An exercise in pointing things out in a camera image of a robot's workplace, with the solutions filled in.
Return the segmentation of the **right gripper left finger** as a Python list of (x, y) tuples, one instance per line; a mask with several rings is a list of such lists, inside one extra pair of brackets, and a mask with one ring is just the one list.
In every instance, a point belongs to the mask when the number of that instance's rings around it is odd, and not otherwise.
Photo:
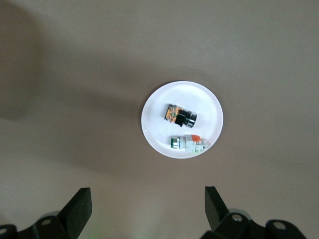
[(0, 225), (0, 239), (78, 239), (92, 215), (90, 188), (81, 188), (56, 216), (39, 219), (25, 230)]

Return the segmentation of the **orange black push switch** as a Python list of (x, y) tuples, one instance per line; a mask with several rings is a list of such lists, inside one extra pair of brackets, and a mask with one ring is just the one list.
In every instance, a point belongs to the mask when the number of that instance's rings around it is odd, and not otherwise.
[(193, 128), (197, 120), (197, 114), (177, 105), (168, 104), (164, 120), (180, 127)]

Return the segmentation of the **pink round plate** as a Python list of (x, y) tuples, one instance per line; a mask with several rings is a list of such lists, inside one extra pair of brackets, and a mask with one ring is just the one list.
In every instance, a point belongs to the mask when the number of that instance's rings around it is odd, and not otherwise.
[[(193, 128), (180, 127), (164, 120), (168, 104), (195, 112), (197, 120)], [(143, 134), (153, 149), (164, 156), (187, 159), (207, 152), (218, 140), (223, 128), (223, 111), (217, 97), (205, 86), (176, 81), (155, 90), (147, 99), (141, 116)], [(199, 135), (208, 147), (199, 153), (187, 153), (172, 149), (170, 138), (187, 134)]]

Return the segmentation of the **brown table mat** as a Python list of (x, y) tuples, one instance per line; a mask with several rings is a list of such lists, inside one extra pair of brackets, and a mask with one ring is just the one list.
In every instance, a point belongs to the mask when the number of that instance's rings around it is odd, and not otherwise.
[[(199, 239), (204, 188), (319, 239), (319, 0), (0, 0), (0, 224), (20, 230), (81, 187), (80, 239)], [(224, 125), (177, 160), (145, 140), (148, 96), (209, 88)]]

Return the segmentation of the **green white push switch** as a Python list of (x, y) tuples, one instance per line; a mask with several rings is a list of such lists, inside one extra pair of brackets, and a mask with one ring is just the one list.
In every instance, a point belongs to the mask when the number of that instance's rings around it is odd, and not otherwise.
[(206, 140), (199, 135), (187, 134), (184, 136), (173, 136), (170, 138), (172, 149), (184, 150), (187, 153), (199, 153), (204, 151), (208, 145)]

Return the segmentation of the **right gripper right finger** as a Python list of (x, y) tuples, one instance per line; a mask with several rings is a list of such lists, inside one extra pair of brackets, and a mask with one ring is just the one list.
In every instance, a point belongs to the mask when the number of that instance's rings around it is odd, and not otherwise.
[(265, 226), (240, 212), (231, 212), (214, 186), (205, 187), (205, 213), (211, 230), (201, 239), (306, 239), (292, 223), (269, 220)]

